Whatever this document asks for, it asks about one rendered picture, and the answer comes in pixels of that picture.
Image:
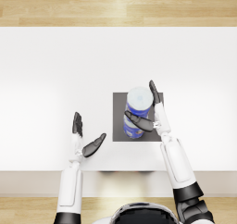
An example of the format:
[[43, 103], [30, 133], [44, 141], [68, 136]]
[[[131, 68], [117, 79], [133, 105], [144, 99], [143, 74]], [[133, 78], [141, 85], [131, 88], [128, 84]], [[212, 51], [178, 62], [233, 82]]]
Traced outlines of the blue can with silver lid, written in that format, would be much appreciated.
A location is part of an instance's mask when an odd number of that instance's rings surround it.
[[146, 118], [153, 104], [154, 97], [144, 87], [132, 88], [127, 94], [126, 109], [132, 114]]
[[127, 136], [132, 139], [141, 138], [144, 134], [144, 131], [131, 123], [127, 117], [123, 118], [123, 130], [127, 134]]

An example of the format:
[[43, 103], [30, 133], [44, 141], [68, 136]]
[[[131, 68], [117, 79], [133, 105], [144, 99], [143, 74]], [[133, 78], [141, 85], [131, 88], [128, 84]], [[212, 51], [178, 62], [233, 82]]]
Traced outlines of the dark grey square mat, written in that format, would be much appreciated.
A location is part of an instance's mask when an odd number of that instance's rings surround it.
[[156, 131], [145, 132], [140, 138], [130, 138], [123, 130], [123, 116], [127, 102], [126, 93], [113, 93], [113, 141], [114, 142], [160, 142]]

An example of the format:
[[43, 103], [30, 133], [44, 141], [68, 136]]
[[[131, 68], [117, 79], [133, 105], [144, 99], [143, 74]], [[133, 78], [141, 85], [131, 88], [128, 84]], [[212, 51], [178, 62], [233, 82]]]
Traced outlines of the dark round robot body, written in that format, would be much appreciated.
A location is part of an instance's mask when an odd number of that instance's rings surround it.
[[131, 203], [120, 207], [111, 217], [101, 218], [92, 224], [181, 224], [167, 207], [149, 203]]

